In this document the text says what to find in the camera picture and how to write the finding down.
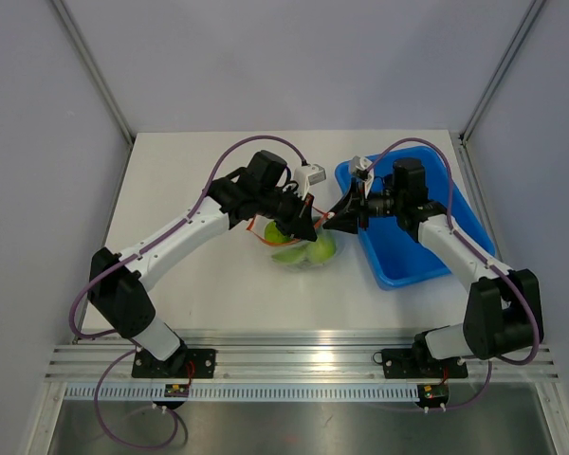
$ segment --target metal floor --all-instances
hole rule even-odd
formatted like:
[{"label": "metal floor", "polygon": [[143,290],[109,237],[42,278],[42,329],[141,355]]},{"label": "metal floor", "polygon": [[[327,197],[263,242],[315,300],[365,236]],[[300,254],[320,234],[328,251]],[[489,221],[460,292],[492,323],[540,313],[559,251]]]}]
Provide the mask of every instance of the metal floor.
[{"label": "metal floor", "polygon": [[[451,387],[452,400],[471,396],[469,385]],[[172,420],[148,410],[124,419],[144,403],[101,403],[105,422],[135,444],[158,444]],[[533,386],[492,385],[483,400],[445,414],[399,412],[411,404],[208,403],[178,410],[187,427],[164,454],[554,454]],[[66,401],[51,455],[139,453],[101,435],[90,401]]]}]

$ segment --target clear plastic bowl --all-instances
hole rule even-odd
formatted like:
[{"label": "clear plastic bowl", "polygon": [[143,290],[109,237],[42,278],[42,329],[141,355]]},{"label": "clear plastic bowl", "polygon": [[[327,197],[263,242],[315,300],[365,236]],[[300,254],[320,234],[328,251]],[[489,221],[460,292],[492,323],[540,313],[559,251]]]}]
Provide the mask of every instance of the clear plastic bowl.
[{"label": "clear plastic bowl", "polygon": [[[264,231],[270,222],[271,220],[258,216],[249,230],[264,239]],[[257,239],[257,243],[263,254],[276,265],[292,271],[308,270],[330,264],[343,248],[338,232],[317,227],[316,233],[319,237],[316,242],[301,240],[275,246]]]}]

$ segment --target cable clip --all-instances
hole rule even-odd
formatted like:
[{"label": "cable clip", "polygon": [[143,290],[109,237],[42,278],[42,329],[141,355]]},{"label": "cable clip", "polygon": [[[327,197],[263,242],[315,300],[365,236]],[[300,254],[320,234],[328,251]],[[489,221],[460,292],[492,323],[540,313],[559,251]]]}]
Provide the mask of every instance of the cable clip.
[{"label": "cable clip", "polygon": [[495,265],[495,259],[493,257],[486,258],[485,268],[490,269],[493,265]]}]

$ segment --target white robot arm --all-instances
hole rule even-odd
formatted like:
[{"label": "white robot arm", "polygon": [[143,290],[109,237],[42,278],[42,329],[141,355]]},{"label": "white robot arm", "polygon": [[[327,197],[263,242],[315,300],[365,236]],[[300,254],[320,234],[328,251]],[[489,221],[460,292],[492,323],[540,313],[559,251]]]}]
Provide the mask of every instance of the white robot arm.
[{"label": "white robot arm", "polygon": [[[532,346],[536,328],[542,340],[540,291],[535,275],[529,270],[513,270],[488,254],[442,204],[429,199],[425,169],[419,159],[396,160],[393,173],[384,178],[383,190],[374,192],[366,191],[367,181],[373,181],[367,173],[371,162],[353,159],[350,163],[350,189],[330,210],[334,215],[323,228],[356,234],[369,226],[371,218],[393,216],[398,226],[433,252],[468,291],[464,323],[415,337],[411,351],[405,355],[413,358],[417,371],[434,372],[431,365],[453,357],[489,359]],[[516,286],[523,301],[508,282]]]},{"label": "white robot arm", "polygon": [[[155,360],[163,362],[156,364],[163,372],[180,371],[181,361],[174,362],[174,358],[185,357],[187,347],[156,314],[148,292],[174,265],[208,240],[256,214],[276,220],[284,234],[316,240],[311,216],[314,198],[308,188],[326,178],[324,168],[302,165],[295,175],[303,177],[303,183],[295,190],[288,188],[289,182],[277,187],[285,170],[286,163],[281,158],[270,152],[258,152],[247,167],[214,180],[196,213],[188,209],[120,253],[102,248],[93,256],[91,280],[121,258],[137,256],[92,287],[88,298],[122,337],[132,339]],[[174,229],[182,218],[187,218],[187,223]]]}]

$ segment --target green fruit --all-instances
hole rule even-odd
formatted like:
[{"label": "green fruit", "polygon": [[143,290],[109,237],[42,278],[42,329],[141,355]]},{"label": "green fruit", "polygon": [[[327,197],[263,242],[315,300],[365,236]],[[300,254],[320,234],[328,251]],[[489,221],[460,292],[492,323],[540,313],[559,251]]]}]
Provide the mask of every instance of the green fruit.
[{"label": "green fruit", "polygon": [[271,244],[285,244],[291,241],[291,238],[281,233],[276,227],[276,222],[272,221],[266,225],[264,229],[264,239]]},{"label": "green fruit", "polygon": [[284,251],[272,254],[272,260],[281,264],[298,264],[305,259],[307,245],[287,248]]},{"label": "green fruit", "polygon": [[305,256],[312,264],[322,264],[333,257],[336,250],[333,234],[321,231],[318,240],[307,245]]}]

